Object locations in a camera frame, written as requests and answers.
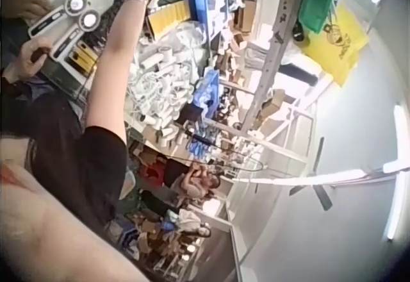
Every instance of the woman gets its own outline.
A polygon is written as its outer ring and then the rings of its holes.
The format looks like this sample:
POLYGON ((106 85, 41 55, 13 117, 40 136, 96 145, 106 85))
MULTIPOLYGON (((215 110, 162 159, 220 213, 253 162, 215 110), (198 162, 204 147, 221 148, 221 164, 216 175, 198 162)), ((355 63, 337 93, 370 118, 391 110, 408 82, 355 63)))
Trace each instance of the woman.
POLYGON ((44 57, 30 58, 46 40, 27 43, 4 72, 1 265, 6 260, 23 281, 148 281, 102 239, 124 181, 124 99, 146 6, 124 0, 112 24, 84 131, 61 93, 20 99, 16 81, 37 72, 44 57))

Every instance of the yellow bag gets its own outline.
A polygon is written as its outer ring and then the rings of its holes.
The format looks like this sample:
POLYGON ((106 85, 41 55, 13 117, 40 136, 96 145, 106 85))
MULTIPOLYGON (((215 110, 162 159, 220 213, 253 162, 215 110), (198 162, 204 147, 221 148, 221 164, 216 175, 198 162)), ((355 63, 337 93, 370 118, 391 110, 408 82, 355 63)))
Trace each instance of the yellow bag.
POLYGON ((333 75, 342 86, 359 59, 358 52, 368 43, 368 36, 356 18, 342 4, 319 34, 309 33, 302 51, 333 75))

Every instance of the box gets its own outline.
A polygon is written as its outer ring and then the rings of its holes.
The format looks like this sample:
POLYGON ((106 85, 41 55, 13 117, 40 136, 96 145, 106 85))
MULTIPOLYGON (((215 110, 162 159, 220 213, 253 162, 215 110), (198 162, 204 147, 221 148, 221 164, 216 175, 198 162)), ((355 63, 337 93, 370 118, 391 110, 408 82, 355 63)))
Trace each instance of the box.
POLYGON ((265 103, 258 113, 252 128, 258 130, 269 116, 278 112, 281 109, 285 97, 286 93, 284 90, 275 90, 273 98, 271 98, 269 103, 265 103))
POLYGON ((244 33, 252 32, 254 24, 257 0, 242 0, 245 3, 244 8, 239 8, 236 11, 234 24, 235 28, 244 33))

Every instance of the sleeve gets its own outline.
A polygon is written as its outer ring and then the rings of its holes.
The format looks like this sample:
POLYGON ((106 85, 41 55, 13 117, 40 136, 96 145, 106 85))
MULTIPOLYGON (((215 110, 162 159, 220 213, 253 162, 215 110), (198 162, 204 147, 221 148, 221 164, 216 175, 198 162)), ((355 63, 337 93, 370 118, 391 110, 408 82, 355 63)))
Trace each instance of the sleeve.
POLYGON ((116 134, 97 126, 86 128, 77 141, 81 172, 85 174, 92 194, 106 202, 120 198, 127 165, 127 147, 116 134))

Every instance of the dark hair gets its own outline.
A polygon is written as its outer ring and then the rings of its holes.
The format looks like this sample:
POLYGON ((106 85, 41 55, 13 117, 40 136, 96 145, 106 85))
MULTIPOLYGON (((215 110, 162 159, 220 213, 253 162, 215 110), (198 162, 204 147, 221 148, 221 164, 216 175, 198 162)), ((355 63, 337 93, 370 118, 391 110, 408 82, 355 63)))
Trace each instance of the dark hair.
POLYGON ((211 228, 205 226, 204 224, 201 224, 200 228, 206 228, 209 231, 209 235, 208 236, 203 236, 201 234, 199 234, 199 229, 196 229, 195 231, 183 231, 181 232, 181 234, 185 235, 185 236, 196 236, 196 237, 201 237, 201 238, 209 238, 212 235, 212 230, 211 228))
POLYGON ((211 189, 216 189, 216 188, 218 188, 219 186, 220 186, 220 177, 219 176, 214 176, 214 177, 212 177, 212 184, 211 184, 211 186, 210 186, 210 188, 211 189))

